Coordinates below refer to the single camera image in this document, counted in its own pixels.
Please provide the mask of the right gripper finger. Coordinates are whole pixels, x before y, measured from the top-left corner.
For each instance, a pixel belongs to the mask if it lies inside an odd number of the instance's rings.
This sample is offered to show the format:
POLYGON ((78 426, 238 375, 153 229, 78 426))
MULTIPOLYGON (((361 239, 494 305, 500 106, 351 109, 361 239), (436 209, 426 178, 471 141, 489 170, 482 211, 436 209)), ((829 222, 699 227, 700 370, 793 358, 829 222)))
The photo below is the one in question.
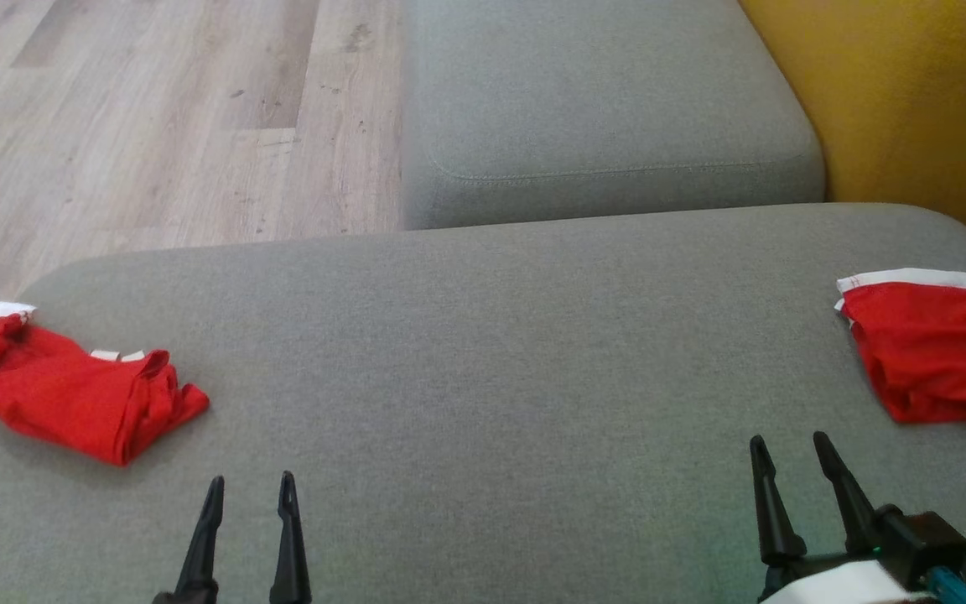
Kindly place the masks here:
POLYGON ((875 531, 875 509, 869 498, 836 451, 827 433, 813 432, 813 443, 822 474, 834 489, 844 527, 844 550, 849 555, 874 554, 880 546, 880 539, 875 531))
POLYGON ((808 547, 791 523, 781 493, 776 486, 776 467, 761 435, 749 442, 754 474, 756 528, 763 565, 784 566, 808 554, 808 547))

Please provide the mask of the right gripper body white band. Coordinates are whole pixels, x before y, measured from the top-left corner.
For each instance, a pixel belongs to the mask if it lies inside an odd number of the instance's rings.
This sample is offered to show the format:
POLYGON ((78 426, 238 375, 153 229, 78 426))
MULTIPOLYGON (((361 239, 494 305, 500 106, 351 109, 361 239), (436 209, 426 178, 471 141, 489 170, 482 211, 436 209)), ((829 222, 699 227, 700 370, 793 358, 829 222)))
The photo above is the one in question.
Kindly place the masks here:
POLYGON ((795 557, 762 555, 766 578, 759 603, 936 603, 927 589, 897 580, 881 553, 795 557))

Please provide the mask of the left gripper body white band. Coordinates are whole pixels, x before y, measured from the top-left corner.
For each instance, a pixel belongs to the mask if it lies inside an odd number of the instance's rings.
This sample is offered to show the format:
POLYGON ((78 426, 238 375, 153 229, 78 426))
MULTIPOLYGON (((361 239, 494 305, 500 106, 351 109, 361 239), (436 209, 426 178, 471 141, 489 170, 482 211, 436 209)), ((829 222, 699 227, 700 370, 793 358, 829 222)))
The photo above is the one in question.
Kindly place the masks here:
POLYGON ((153 604, 214 604, 217 603, 218 585, 194 585, 174 592, 160 592, 153 604))

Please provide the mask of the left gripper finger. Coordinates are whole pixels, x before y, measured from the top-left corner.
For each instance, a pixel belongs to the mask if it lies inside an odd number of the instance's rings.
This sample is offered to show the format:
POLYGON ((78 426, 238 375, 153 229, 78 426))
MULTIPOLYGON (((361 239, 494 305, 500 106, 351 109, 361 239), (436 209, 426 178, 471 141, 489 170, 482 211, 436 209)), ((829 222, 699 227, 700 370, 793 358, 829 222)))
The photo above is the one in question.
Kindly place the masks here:
POLYGON ((217 590, 214 577, 217 531, 223 519, 225 478, 211 479, 190 545, 178 575, 176 590, 217 590))
POLYGON ((269 603, 312 603, 298 489, 291 471, 281 474, 277 512, 281 536, 269 603))

